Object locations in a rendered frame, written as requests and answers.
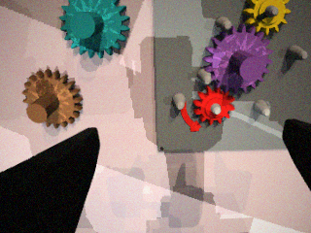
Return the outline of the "brown gear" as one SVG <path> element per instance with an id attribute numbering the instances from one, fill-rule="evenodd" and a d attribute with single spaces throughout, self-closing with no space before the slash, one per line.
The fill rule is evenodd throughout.
<path id="1" fill-rule="evenodd" d="M 80 115 L 83 106 L 78 104 L 83 97 L 77 96 L 79 89 L 73 89 L 75 81 L 67 81 L 68 74 L 59 77 L 58 71 L 52 74 L 51 70 L 38 71 L 36 76 L 31 75 L 29 82 L 21 93 L 27 98 L 22 102 L 28 104 L 26 114 L 35 123 L 46 122 L 46 126 L 57 129 L 60 124 L 66 127 L 68 123 L 73 124 L 75 118 Z"/>

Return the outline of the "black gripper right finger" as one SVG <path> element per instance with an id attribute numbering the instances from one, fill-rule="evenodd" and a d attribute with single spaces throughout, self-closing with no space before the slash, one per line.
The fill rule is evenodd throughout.
<path id="1" fill-rule="evenodd" d="M 285 120 L 283 142 L 311 191 L 311 123 L 297 119 Z"/>

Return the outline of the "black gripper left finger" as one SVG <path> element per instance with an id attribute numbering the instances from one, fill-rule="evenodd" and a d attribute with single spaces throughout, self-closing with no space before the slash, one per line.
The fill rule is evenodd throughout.
<path id="1" fill-rule="evenodd" d="M 99 152 L 90 127 L 0 172 L 0 233 L 75 233 Z"/>

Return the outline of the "teal gear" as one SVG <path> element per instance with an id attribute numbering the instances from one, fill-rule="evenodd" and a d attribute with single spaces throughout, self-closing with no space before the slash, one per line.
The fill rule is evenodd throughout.
<path id="1" fill-rule="evenodd" d="M 121 34 L 122 31 L 130 30 L 130 27 L 122 25 L 130 19 L 121 13 L 126 6 L 117 6 L 120 0 L 69 0 L 70 6 L 61 6 L 66 16 L 59 19 L 65 21 L 60 29 L 67 31 L 64 40 L 72 40 L 71 49 L 79 47 L 79 54 L 88 51 L 90 58 L 95 53 L 102 58 L 104 50 L 113 54 L 113 46 L 121 48 L 118 42 L 127 41 Z"/>

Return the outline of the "grey board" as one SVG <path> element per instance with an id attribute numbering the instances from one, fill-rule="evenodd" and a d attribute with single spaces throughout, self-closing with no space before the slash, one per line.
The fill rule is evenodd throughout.
<path id="1" fill-rule="evenodd" d="M 236 30 L 250 15 L 246 0 L 154 0 L 155 15 L 155 83 L 157 151 L 275 150 L 286 149 L 283 142 L 285 120 L 311 123 L 311 0 L 289 0 L 291 12 L 284 16 L 287 24 L 277 24 L 279 32 L 269 29 L 262 40 L 272 64 L 262 74 L 256 88 L 247 93 L 238 88 L 228 110 L 229 118 L 219 124 L 208 118 L 200 121 L 194 100 L 198 91 L 214 90 L 210 63 L 202 58 L 214 48 L 211 37 L 221 39 L 220 32 Z M 255 24 L 245 24 L 248 27 Z M 190 119 L 201 125 L 190 132 L 182 117 L 186 109 Z"/>

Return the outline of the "yellow gear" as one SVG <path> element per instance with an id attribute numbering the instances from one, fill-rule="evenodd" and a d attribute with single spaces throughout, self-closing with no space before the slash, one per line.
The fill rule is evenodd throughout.
<path id="1" fill-rule="evenodd" d="M 288 15 L 291 10 L 286 9 L 285 4 L 289 3 L 289 0 L 246 0 L 251 5 L 250 9 L 242 11 L 245 15 L 250 15 L 251 18 L 247 18 L 245 24 L 255 24 L 256 32 L 264 32 L 264 36 L 267 36 L 269 29 L 278 33 L 279 28 L 277 24 L 287 24 L 284 20 L 285 14 Z M 278 9 L 278 15 L 275 17 L 267 17 L 264 10 L 269 6 L 275 6 Z M 255 33 L 256 33 L 255 32 Z"/>

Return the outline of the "purple gear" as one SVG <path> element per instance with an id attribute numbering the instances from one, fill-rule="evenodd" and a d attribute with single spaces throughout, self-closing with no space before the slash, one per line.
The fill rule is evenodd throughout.
<path id="1" fill-rule="evenodd" d="M 228 34 L 221 31 L 220 40 L 210 38 L 215 47 L 205 48 L 211 55 L 202 59 L 210 63 L 204 71 L 213 72 L 211 81 L 216 80 L 214 87 L 222 85 L 224 92 L 231 89 L 233 94 L 240 88 L 247 93 L 246 86 L 255 89 L 256 81 L 263 82 L 262 74 L 270 73 L 265 68 L 267 64 L 273 63 L 268 59 L 268 55 L 274 51 L 266 48 L 270 40 L 261 39 L 264 32 L 255 32 L 255 26 L 248 27 L 246 32 L 246 25 L 240 23 L 237 30 L 232 25 Z"/>

